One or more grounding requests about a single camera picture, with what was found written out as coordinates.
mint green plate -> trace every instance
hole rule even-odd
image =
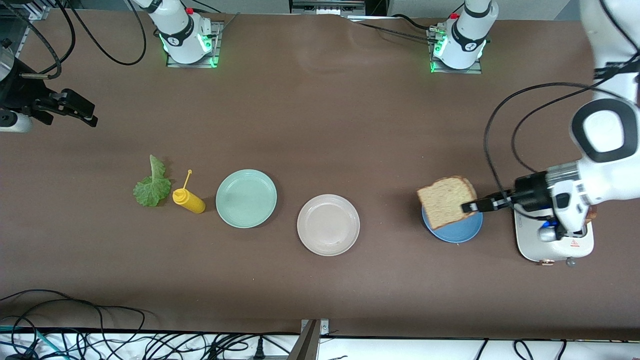
[[[241,229],[265,222],[278,201],[276,186],[263,172],[240,170],[227,176],[216,194],[216,209],[227,224]]]

plate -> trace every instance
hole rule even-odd
[[[273,181],[258,170],[240,170],[218,188],[216,209],[227,224],[247,229],[262,224],[276,208],[278,195]]]
[[[431,230],[427,214],[424,211],[424,208],[422,208],[422,221],[424,221],[424,224],[427,225],[429,231],[431,231],[438,239],[446,241],[447,243],[463,243],[471,240],[480,231],[480,228],[482,227],[482,220],[482,213],[476,213],[462,221],[449,224],[434,231]]]
[[[360,233],[360,217],[345,198],[325,194],[309,200],[298,215],[298,236],[307,249],[322,256],[349,250]]]

white plate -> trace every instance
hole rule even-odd
[[[351,203],[325,194],[309,200],[298,215],[298,236],[307,249],[322,256],[349,250],[360,233],[360,217]]]

yellow squeeze bottle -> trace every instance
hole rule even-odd
[[[183,208],[193,213],[199,214],[204,211],[205,204],[201,198],[193,195],[189,190],[185,189],[187,187],[187,181],[189,181],[190,175],[191,170],[187,172],[187,179],[184,181],[184,186],[181,189],[175,190],[173,192],[173,201]]]

brown table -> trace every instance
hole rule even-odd
[[[139,54],[130,13],[83,16],[117,58]],[[141,307],[156,314],[148,329],[298,331],[301,318],[329,318],[351,335],[639,338],[639,201],[602,204],[594,253],[568,268],[525,260],[506,210],[487,214],[468,243],[437,240],[415,196],[453,174],[479,194],[495,191],[482,153],[486,120],[525,86],[590,81],[579,23],[500,21],[484,74],[472,76],[431,74],[423,43],[331,15],[240,15],[225,31],[219,68],[167,69],[143,20],[141,64],[110,62],[78,26],[62,77],[48,82],[93,101],[98,127],[58,117],[2,135],[2,294],[51,288]],[[420,34],[402,20],[376,23]],[[37,26],[66,49],[59,13]],[[51,61],[35,37],[21,58],[35,69]],[[498,116],[492,150],[507,185],[527,173],[509,152],[515,122],[569,91],[529,93]],[[531,119],[520,136],[525,159],[542,169],[577,158],[568,124],[589,97]],[[149,154],[164,160],[173,188],[193,169],[189,189],[206,213],[136,203]],[[276,211],[255,229],[230,227],[214,208],[218,185],[243,168],[278,188]],[[298,211],[322,193],[348,198],[362,221],[353,248],[333,258],[309,252],[296,233]],[[41,315],[38,325],[97,326],[77,307]],[[119,315],[107,326],[136,321]]]

